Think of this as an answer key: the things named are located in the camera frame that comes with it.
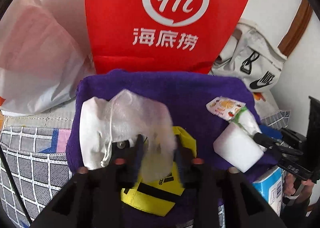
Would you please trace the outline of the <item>white sponge block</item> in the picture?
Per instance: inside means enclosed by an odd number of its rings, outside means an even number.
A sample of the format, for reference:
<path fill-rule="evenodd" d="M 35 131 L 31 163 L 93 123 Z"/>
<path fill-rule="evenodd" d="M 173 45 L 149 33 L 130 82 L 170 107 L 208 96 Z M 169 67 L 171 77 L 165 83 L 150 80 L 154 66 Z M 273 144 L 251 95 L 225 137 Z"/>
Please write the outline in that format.
<path fill-rule="evenodd" d="M 215 153 L 242 173 L 248 171 L 264 155 L 259 145 L 233 122 L 213 142 L 213 148 Z"/>

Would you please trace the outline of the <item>white drawstring pouch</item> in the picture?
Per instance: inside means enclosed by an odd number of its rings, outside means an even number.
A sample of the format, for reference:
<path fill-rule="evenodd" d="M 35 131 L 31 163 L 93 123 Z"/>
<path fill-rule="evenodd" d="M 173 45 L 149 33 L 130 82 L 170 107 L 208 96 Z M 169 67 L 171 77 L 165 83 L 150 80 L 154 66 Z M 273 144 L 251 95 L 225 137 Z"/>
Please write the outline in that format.
<path fill-rule="evenodd" d="M 172 119 L 166 105 L 129 90 L 120 91 L 110 101 L 92 97 L 80 111 L 79 142 L 82 161 L 89 170 L 111 162 L 112 145 L 146 138 L 140 174 L 146 182 L 167 176 L 177 147 Z"/>

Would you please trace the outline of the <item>fruit print sachet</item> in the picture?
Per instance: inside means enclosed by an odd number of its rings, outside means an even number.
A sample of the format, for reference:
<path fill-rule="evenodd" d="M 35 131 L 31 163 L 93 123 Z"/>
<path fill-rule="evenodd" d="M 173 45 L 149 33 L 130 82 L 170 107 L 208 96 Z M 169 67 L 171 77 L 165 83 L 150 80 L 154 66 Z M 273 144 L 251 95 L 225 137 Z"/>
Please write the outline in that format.
<path fill-rule="evenodd" d="M 223 120 L 230 121 L 245 107 L 245 105 L 245 103 L 235 99 L 216 97 L 206 104 L 206 108 L 211 114 L 218 116 Z"/>

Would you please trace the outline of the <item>yellow black pouch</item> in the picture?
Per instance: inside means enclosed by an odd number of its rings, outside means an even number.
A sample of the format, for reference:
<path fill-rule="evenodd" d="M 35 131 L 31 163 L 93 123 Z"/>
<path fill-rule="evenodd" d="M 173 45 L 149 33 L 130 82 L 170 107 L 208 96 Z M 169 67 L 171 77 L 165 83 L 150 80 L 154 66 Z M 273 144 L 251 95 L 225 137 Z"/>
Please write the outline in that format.
<path fill-rule="evenodd" d="M 133 188 L 122 189 L 121 201 L 140 211 L 163 217 L 178 202 L 183 191 L 177 164 L 173 163 L 166 177 L 148 183 L 139 177 Z"/>

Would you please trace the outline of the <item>blue tissue pack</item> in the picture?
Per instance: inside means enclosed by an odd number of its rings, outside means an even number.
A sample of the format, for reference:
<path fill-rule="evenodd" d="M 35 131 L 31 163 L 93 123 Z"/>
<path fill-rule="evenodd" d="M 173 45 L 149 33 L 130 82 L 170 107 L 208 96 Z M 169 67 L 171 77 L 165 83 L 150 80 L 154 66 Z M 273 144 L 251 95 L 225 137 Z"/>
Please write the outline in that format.
<path fill-rule="evenodd" d="M 274 166 L 252 183 L 255 189 L 268 202 L 272 209 L 280 216 L 283 199 L 282 170 Z"/>

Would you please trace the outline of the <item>purple fluffy towel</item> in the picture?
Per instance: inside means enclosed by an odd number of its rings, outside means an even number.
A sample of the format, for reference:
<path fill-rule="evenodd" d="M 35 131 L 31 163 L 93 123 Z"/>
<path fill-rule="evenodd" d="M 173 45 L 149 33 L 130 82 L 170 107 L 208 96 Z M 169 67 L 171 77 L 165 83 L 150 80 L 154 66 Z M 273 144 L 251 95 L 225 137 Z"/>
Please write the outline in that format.
<path fill-rule="evenodd" d="M 213 169 L 231 167 L 230 163 L 213 150 L 214 140 L 228 123 L 206 109 L 208 102 L 216 97 L 241 101 L 260 124 L 260 117 L 254 108 L 253 94 L 238 78 L 188 72 L 129 73 L 115 69 L 105 75 L 86 77 L 78 85 L 75 117 L 66 145 L 66 158 L 72 173 L 84 166 L 79 142 L 83 102 L 92 97 L 110 100 L 123 89 L 165 104 L 174 126 L 182 127 L 196 140 L 197 155 Z M 253 182 L 276 164 L 277 160 L 272 154 L 265 153 L 244 175 L 249 182 Z M 124 227 L 177 227 L 186 224 L 194 216 L 194 199 L 194 192 L 185 190 L 180 201 L 164 217 L 148 214 L 122 203 Z"/>

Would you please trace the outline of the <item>grey Nike bag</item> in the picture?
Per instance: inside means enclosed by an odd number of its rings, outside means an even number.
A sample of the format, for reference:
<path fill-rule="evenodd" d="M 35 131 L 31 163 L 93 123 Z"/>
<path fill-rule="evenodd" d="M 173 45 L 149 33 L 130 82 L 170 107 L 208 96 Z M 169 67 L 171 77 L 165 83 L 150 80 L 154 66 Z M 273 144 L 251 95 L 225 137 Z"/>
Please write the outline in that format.
<path fill-rule="evenodd" d="M 251 92 L 263 93 L 278 82 L 286 60 L 256 23 L 241 19 L 209 74 L 239 78 Z"/>

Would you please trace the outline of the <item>grey checked bed cover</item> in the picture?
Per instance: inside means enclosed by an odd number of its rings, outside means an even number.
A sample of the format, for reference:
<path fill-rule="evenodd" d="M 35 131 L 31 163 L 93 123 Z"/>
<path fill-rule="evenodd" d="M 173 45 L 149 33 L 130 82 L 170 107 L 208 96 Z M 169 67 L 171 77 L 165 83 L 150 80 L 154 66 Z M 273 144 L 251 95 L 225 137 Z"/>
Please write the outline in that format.
<path fill-rule="evenodd" d="M 1 200 L 5 212 L 17 227 L 28 227 L 26 214 L 36 218 L 50 199 L 71 176 L 66 159 L 67 141 L 76 141 L 81 132 L 96 134 L 103 144 L 116 138 L 128 137 L 119 130 L 115 116 L 104 116 L 98 123 L 90 121 L 71 129 L 8 126 L 1 136 L 1 148 L 9 169 L 1 169 Z M 166 188 L 179 196 L 177 203 L 150 199 L 160 211 L 145 212 L 125 200 L 123 205 L 126 227 L 180 227 L 193 219 L 194 192 L 185 191 L 178 181 L 169 179 Z"/>

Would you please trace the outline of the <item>red paper bag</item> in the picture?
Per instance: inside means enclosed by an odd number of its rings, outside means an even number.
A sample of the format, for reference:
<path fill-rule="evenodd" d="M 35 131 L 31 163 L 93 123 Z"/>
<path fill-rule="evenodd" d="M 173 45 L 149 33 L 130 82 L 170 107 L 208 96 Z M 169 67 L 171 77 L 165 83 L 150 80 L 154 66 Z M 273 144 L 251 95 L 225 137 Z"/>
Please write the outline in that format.
<path fill-rule="evenodd" d="M 85 0 L 95 70 L 208 73 L 248 0 Z"/>

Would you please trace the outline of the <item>white Miniso plastic bag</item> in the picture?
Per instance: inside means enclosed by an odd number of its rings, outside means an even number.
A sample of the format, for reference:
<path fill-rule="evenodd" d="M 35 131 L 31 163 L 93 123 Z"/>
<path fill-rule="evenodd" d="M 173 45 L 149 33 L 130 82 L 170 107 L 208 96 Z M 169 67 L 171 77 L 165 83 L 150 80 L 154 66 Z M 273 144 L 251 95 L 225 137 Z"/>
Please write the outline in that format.
<path fill-rule="evenodd" d="M 95 74 L 85 0 L 1 0 L 1 111 L 38 114 Z"/>

